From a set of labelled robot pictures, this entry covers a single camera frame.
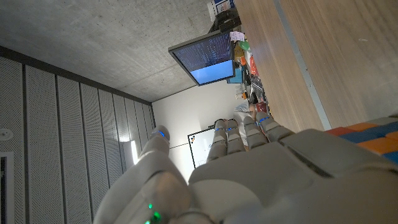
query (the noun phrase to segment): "green object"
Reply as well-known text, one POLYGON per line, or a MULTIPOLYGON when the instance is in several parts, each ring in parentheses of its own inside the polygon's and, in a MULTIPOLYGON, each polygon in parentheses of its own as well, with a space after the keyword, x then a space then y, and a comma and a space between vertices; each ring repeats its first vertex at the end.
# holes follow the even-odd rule
POLYGON ((160 216, 159 212, 154 212, 154 216, 152 217, 152 221, 160 221, 160 219, 162 219, 162 217, 160 216))
POLYGON ((249 50, 250 49, 250 45, 249 42, 247 41, 239 41, 238 45, 243 49, 243 50, 249 50))

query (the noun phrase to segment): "colorful block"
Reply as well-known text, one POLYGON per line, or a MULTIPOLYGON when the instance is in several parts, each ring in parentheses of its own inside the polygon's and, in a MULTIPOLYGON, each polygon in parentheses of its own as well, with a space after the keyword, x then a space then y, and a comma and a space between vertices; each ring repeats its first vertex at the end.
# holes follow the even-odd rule
POLYGON ((371 124, 371 123, 359 123, 359 124, 354 124, 351 126, 348 126, 346 128, 354 130, 354 131, 364 131, 368 128, 374 128, 377 127, 377 124, 371 124))
POLYGON ((358 145, 380 154, 398 151, 398 141, 388 138, 373 139, 358 143, 358 145))
POLYGON ((393 133, 386 134, 386 138, 398 141, 398 131, 394 131, 393 133))
POLYGON ((398 164, 398 152, 390 152, 383 154, 383 156, 387 159, 390 159, 398 164))
POLYGON ((379 138, 386 136, 389 133, 398 131, 398 122, 389 123, 387 125, 369 128, 364 133, 373 133, 379 136, 379 138))
POLYGON ((349 134, 342 134, 339 137, 345 140, 349 140, 353 143, 360 143, 378 138, 378 136, 373 133, 364 133, 364 132, 353 132, 349 134))
POLYGON ((341 136, 342 134, 349 134, 349 133, 353 133, 355 131, 352 130, 352 129, 339 127, 339 128, 333 128, 331 130, 327 130, 325 132, 329 133, 329 134, 332 134, 334 136, 341 136))

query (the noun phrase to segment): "wooden table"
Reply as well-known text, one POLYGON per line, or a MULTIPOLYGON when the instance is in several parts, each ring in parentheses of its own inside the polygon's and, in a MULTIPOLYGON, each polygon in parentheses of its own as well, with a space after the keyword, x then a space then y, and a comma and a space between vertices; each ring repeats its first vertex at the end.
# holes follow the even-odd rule
POLYGON ((398 112, 395 0, 235 0, 277 122, 293 131, 398 112))

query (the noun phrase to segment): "monitor screen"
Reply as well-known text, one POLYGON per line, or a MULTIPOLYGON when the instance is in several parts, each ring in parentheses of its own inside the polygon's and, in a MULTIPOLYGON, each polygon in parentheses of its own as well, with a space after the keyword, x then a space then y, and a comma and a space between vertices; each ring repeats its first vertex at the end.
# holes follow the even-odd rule
POLYGON ((169 52, 198 85, 234 77, 229 32, 216 31, 171 47, 169 52))

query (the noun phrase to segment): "acoustic wall panel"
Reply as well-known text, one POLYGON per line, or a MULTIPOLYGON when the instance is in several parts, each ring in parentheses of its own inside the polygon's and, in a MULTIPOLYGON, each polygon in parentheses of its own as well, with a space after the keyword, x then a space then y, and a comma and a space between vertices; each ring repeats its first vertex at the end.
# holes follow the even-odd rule
POLYGON ((91 212, 95 216, 101 200, 108 191, 108 173, 104 151, 98 91, 80 84, 83 108, 83 127, 88 161, 88 177, 91 189, 91 212))
POLYGON ((141 140, 141 148, 144 148, 145 144, 148 141, 147 126, 145 125, 144 110, 142 107, 142 103, 134 102, 134 104, 136 106, 136 115, 137 115, 139 137, 141 140))
POLYGON ((139 152, 141 149, 141 142, 139 140, 138 124, 136 109, 134 106, 134 101, 130 99, 124 99, 126 102, 126 112, 127 112, 127 123, 129 125, 130 139, 136 143, 136 148, 139 152))
POLYGON ((108 164, 109 184, 112 185, 123 173, 118 132, 114 117, 112 93, 98 90, 99 107, 101 108, 102 125, 104 130, 104 143, 108 164))
POLYGON ((54 74, 26 66, 29 223, 63 223, 54 74))
POLYGON ((150 111, 150 119, 152 121, 152 128, 156 128, 154 110, 153 110, 152 106, 149 106, 149 111, 150 111))
POLYGON ((14 152, 14 221, 25 224, 24 115, 22 64, 0 57, 0 128, 14 137, 0 141, 1 152, 14 152))
POLYGON ((150 106, 148 105, 142 105, 142 109, 144 110, 144 118, 145 118, 145 125, 147 128, 147 136, 148 139, 150 137, 150 134, 152 133, 153 127, 152 127, 152 119, 151 119, 151 115, 150 115, 150 106))
POLYGON ((91 223, 79 83, 60 77, 58 105, 68 224, 91 223))
MULTIPOLYGON (((126 107, 124 106, 124 98, 113 95, 114 111, 116 114, 116 124, 119 133, 119 148, 123 149, 123 143, 130 141, 129 126, 127 125, 126 107)), ((121 150, 121 160, 123 171, 126 170, 126 161, 124 160, 124 151, 121 150)))

